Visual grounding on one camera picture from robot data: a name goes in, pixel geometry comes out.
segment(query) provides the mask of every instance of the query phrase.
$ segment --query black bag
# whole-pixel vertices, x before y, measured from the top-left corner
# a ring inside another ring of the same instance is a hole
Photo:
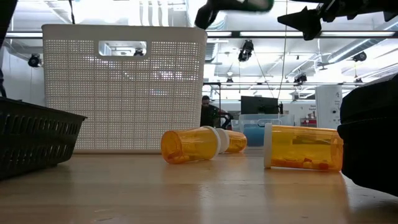
[[[398,75],[367,83],[343,98],[338,133],[342,173],[359,186],[398,196]]]

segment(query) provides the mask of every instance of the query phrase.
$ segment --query wooden table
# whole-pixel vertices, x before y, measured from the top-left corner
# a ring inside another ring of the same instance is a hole
[[[398,198],[340,173],[264,170],[256,150],[182,165],[73,156],[0,182],[0,223],[398,223]]]

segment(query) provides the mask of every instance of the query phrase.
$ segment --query white bottle cap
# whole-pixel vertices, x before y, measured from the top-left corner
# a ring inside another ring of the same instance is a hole
[[[201,128],[209,129],[210,131],[212,131],[212,132],[214,133],[214,135],[215,135],[216,138],[217,138],[216,152],[215,152],[214,156],[212,157],[212,159],[213,159],[214,157],[216,157],[216,156],[220,153],[220,149],[221,149],[221,139],[220,139],[220,135],[218,134],[218,132],[216,131],[216,129],[213,128],[213,127],[210,127],[210,126],[202,126]]]
[[[264,128],[264,167],[271,168],[272,157],[272,124],[267,123]]]
[[[228,133],[222,129],[222,128],[216,128],[216,131],[218,132],[218,136],[221,139],[221,149],[220,153],[225,152],[228,147],[229,147],[229,135]]]

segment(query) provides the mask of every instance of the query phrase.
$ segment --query security camera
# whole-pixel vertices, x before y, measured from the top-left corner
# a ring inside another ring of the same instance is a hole
[[[251,57],[251,52],[254,50],[254,45],[251,40],[245,40],[243,47],[238,55],[240,62],[247,62]]]
[[[39,68],[42,66],[42,60],[40,59],[40,54],[32,54],[27,64],[32,68]]]
[[[227,78],[227,79],[226,79],[226,82],[227,82],[227,83],[233,83],[234,80],[233,80],[232,78]]]
[[[144,56],[142,49],[136,49],[133,56]]]
[[[367,55],[365,52],[361,52],[353,57],[354,62],[363,62],[367,59]]]
[[[294,83],[303,83],[307,81],[307,75],[305,73],[294,77]]]

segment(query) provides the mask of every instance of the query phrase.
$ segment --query black plastic basket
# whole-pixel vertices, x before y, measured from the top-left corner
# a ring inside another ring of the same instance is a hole
[[[0,97],[0,179],[69,160],[85,118]]]

